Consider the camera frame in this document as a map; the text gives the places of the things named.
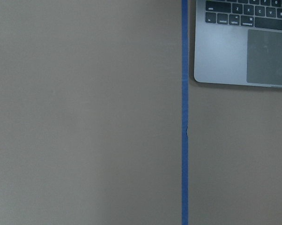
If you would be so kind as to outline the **grey laptop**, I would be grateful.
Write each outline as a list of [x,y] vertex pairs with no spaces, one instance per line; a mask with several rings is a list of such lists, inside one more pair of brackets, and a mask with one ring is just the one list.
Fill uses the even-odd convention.
[[282,0],[196,1],[193,76],[282,88]]

